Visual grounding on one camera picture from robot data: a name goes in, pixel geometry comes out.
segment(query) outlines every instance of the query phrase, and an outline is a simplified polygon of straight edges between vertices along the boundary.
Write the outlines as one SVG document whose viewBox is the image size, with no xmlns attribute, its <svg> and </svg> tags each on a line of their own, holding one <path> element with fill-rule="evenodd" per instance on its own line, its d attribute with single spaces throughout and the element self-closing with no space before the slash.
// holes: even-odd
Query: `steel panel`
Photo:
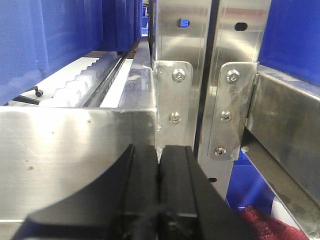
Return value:
<svg viewBox="0 0 320 240">
<path fill-rule="evenodd" d="M 215 37 L 212 44 L 202 125 L 199 126 L 198 161 L 208 178 L 217 178 L 215 188 L 222 197 L 226 196 L 232 170 L 232 162 L 212 160 L 209 156 L 210 139 L 215 127 L 214 108 L 220 70 L 228 62 L 256 62 L 260 51 L 271 0 L 220 0 Z M 246 23 L 247 29 L 236 31 L 237 23 Z"/>
<path fill-rule="evenodd" d="M 214 161 L 239 158 L 257 68 L 256 62 L 228 62 L 221 67 L 208 149 Z M 235 82 L 228 81 L 232 73 L 238 74 Z"/>
<path fill-rule="evenodd" d="M 193 68 L 184 61 L 156 61 L 155 69 L 158 105 L 156 146 L 160 153 L 165 145 L 183 146 L 186 142 Z M 174 73 L 178 70 L 184 74 L 181 82 L 174 80 Z"/>
<path fill-rule="evenodd" d="M 246 127 L 320 204 L 320 88 L 261 66 Z"/>
<path fill-rule="evenodd" d="M 156 109 L 156 84 L 151 68 L 150 50 L 147 37 L 143 36 L 126 79 L 119 102 L 119 108 Z"/>
<path fill-rule="evenodd" d="M 154 145 L 155 115 L 153 109 L 0 107 L 0 228 L 81 189 L 128 144 Z"/>
<path fill-rule="evenodd" d="M 182 145 L 193 146 L 196 132 L 212 0 L 153 0 L 150 31 L 155 61 L 182 61 L 193 67 L 188 98 L 186 128 Z M 179 19 L 188 19 L 187 28 L 179 28 Z"/>
<path fill-rule="evenodd" d="M 284 170 L 273 156 L 246 131 L 246 155 L 274 191 L 285 209 L 310 240 L 320 239 L 320 207 Z"/>
</svg>

